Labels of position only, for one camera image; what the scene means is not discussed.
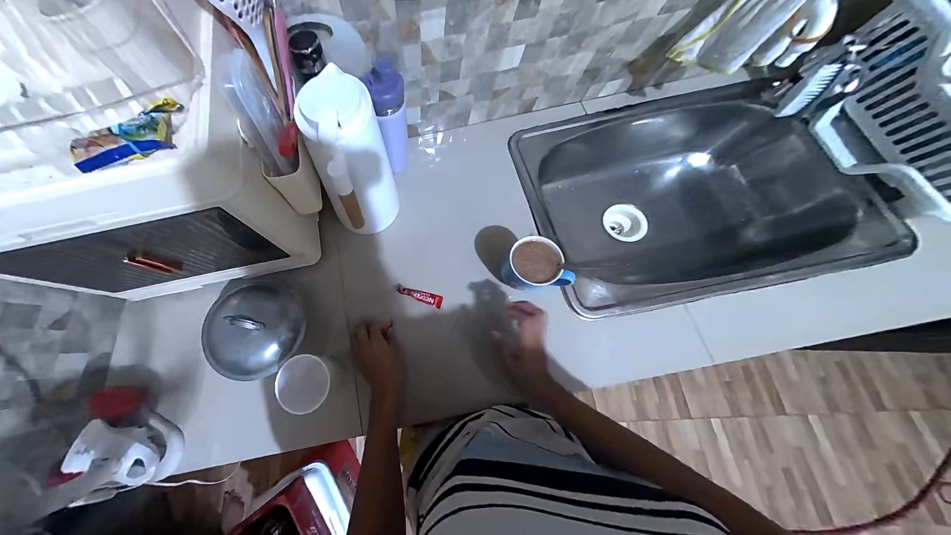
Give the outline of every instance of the kitchen counter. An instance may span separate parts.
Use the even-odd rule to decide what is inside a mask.
[[[307,303],[301,352],[336,365],[331,394],[312,414],[283,412],[273,378],[236,383],[207,365],[201,323],[223,285],[129,303],[113,357],[126,371],[110,381],[138,375],[157,386],[160,412],[184,430],[187,471],[360,435],[369,391],[349,360],[348,332],[364,319],[394,322],[409,367],[403,417],[411,424],[516,399],[488,335],[502,325],[507,299],[548,310],[555,372],[569,386],[591,387],[951,317],[942,276],[951,225],[927,218],[912,221],[922,242],[907,259],[596,322],[575,316],[557,288],[512,290],[495,279],[498,244],[535,233],[508,151],[514,132],[730,81],[737,79],[692,79],[646,97],[614,95],[412,140],[393,225],[359,236],[325,210],[321,260],[267,276]],[[396,284],[442,295],[442,308],[398,294]]]

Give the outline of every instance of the black and white striped clothing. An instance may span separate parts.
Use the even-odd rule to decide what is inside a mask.
[[[548,415],[496,406],[443,428],[407,481],[417,535],[720,535],[697,505],[599,466]]]

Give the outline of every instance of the blue mug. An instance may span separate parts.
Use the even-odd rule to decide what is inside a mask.
[[[565,263],[565,253],[561,252],[561,248],[555,242],[541,236],[526,236],[515,242],[515,245],[509,249],[508,256],[506,256],[505,260],[502,262],[503,283],[518,289],[530,289],[533,287],[566,287],[567,285],[570,285],[574,282],[574,272],[567,269],[561,269],[555,274],[552,280],[544,283],[533,283],[519,275],[518,272],[515,271],[515,267],[512,265],[512,255],[515,253],[515,249],[518,248],[518,246],[526,242],[541,242],[549,246],[558,253],[559,264]]]

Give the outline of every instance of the red sachet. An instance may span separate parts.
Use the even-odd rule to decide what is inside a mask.
[[[413,299],[426,305],[430,305],[436,308],[442,308],[442,296],[430,293],[428,291],[423,291],[421,289],[412,289],[410,287],[405,287],[403,285],[397,285],[397,291],[403,295],[408,295]]]

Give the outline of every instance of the hand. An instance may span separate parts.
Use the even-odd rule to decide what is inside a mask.
[[[545,331],[548,316],[544,310],[528,301],[518,301],[507,306],[509,317],[518,324],[517,342],[506,340],[499,332],[493,332],[498,345],[499,358],[509,378],[533,401],[541,403],[561,385],[548,371],[548,353],[545,351]]]
[[[373,389],[374,398],[399,403],[406,367],[388,329],[375,323],[357,327],[353,336],[354,362]]]

